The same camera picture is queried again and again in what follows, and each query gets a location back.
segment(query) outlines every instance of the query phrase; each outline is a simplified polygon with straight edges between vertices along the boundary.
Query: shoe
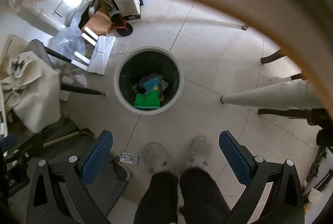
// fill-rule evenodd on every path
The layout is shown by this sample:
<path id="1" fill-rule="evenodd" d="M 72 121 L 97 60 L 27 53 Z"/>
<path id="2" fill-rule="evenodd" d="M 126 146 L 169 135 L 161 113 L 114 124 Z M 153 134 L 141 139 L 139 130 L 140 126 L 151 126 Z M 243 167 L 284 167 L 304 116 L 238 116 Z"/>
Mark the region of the shoe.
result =
<path id="1" fill-rule="evenodd" d="M 208 166 L 208 160 L 211 155 L 211 143 L 206 137 L 196 137 L 189 149 L 186 157 L 186 164 L 182 172 L 189 168 L 201 168 Z"/>
<path id="2" fill-rule="evenodd" d="M 167 152 L 160 144 L 150 143 L 146 145 L 142 156 L 144 164 L 150 174 L 154 175 L 164 171 L 174 173 Z"/>

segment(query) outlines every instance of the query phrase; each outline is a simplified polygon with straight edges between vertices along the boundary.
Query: blue gripper pad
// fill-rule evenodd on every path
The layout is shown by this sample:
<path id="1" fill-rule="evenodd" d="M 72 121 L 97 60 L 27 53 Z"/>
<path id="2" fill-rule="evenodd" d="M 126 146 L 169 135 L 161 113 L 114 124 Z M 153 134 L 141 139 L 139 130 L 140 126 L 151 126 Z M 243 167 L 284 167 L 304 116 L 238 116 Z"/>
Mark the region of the blue gripper pad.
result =
<path id="1" fill-rule="evenodd" d="M 252 182 L 250 167 L 224 131 L 220 134 L 219 145 L 239 183 L 249 186 Z"/>
<path id="2" fill-rule="evenodd" d="M 97 144 L 81 168 L 81 184 L 91 184 L 102 167 L 104 158 L 108 155 L 113 145 L 113 137 L 110 131 L 105 131 L 104 137 Z"/>

